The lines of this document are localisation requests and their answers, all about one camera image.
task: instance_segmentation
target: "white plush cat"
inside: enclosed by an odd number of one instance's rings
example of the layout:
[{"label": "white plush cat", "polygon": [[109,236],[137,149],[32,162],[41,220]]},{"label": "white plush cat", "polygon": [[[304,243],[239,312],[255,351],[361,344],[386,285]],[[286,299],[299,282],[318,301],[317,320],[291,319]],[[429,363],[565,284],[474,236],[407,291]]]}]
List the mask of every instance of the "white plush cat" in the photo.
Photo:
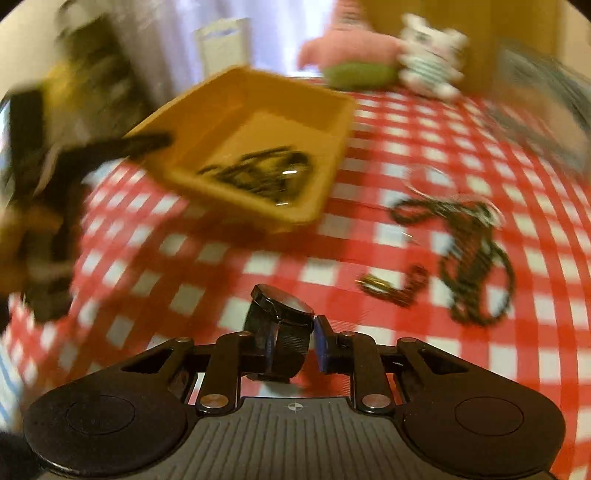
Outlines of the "white plush cat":
[{"label": "white plush cat", "polygon": [[452,83],[464,77],[458,70],[458,54],[467,46],[468,38],[456,30],[430,28],[424,18],[416,15],[405,14],[402,20],[405,28],[401,39],[406,49],[400,63],[406,69],[400,72],[400,80],[419,95],[455,102],[460,91]]}]

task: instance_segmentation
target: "table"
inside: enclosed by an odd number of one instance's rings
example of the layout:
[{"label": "table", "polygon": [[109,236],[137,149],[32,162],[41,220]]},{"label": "table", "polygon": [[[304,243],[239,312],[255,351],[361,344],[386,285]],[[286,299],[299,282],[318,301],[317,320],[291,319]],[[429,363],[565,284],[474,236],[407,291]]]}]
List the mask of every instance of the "table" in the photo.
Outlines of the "table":
[{"label": "table", "polygon": [[[554,473],[591,479],[591,190],[545,159],[497,141],[484,128],[482,102],[449,107],[402,91],[355,96],[354,130],[324,213],[292,233],[265,236],[188,206],[131,164],[114,169],[87,201],[70,315],[38,327],[13,302],[3,343],[20,373],[11,382],[22,384],[21,402],[169,338],[212,343],[241,330],[252,287],[268,283],[325,314],[335,331],[367,333],[387,345],[413,336],[542,392],[567,422]],[[387,206],[409,193],[411,165],[447,174],[431,171],[426,188],[454,185],[489,197],[504,213],[496,238],[518,287],[497,326],[450,320],[450,292],[436,277],[449,241],[441,222],[407,230],[389,220]],[[355,285],[368,272],[400,285],[417,261],[433,276],[409,310]],[[504,281],[492,275],[490,308]],[[346,390],[342,378],[321,377],[314,362],[309,355],[291,385],[244,380],[242,394]]]}]

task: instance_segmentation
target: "patrick star plush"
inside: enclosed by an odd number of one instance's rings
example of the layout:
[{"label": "patrick star plush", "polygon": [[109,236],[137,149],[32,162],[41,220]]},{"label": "patrick star plush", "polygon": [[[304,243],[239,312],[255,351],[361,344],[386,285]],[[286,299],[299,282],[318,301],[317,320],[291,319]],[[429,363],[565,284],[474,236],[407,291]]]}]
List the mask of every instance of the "patrick star plush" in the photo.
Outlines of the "patrick star plush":
[{"label": "patrick star plush", "polygon": [[393,83],[401,40],[374,32],[356,0],[336,0],[324,35],[302,46],[298,68],[317,66],[338,90],[370,89]]}]

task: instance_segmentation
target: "orange box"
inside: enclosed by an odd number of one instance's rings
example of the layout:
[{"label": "orange box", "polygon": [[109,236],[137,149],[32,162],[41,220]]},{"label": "orange box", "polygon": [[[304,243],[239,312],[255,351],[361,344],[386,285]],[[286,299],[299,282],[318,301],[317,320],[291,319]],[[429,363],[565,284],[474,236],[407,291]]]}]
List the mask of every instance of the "orange box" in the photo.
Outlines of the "orange box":
[{"label": "orange box", "polygon": [[[300,80],[235,67],[175,98],[130,133],[170,131],[174,144],[142,158],[171,190],[266,230],[289,231],[316,220],[343,158],[356,102]],[[211,164],[289,145],[307,153],[313,171],[293,204],[269,200],[200,176]]]}]

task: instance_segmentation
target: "wall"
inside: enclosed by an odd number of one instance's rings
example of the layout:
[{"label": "wall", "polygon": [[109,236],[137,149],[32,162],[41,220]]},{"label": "wall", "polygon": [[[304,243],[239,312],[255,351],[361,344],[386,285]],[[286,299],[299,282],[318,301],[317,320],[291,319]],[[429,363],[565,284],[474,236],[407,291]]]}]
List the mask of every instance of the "wall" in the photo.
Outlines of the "wall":
[{"label": "wall", "polygon": [[567,66],[591,78],[591,24],[563,0],[562,38],[558,56]]},{"label": "wall", "polygon": [[23,82],[42,79],[59,51],[54,16],[63,0],[24,0],[0,22],[0,98]]},{"label": "wall", "polygon": [[468,93],[489,91],[499,39],[518,40],[554,54],[564,0],[362,0],[370,22],[387,34],[400,33],[401,14],[417,13],[436,28],[451,27],[470,38],[466,79]]}]

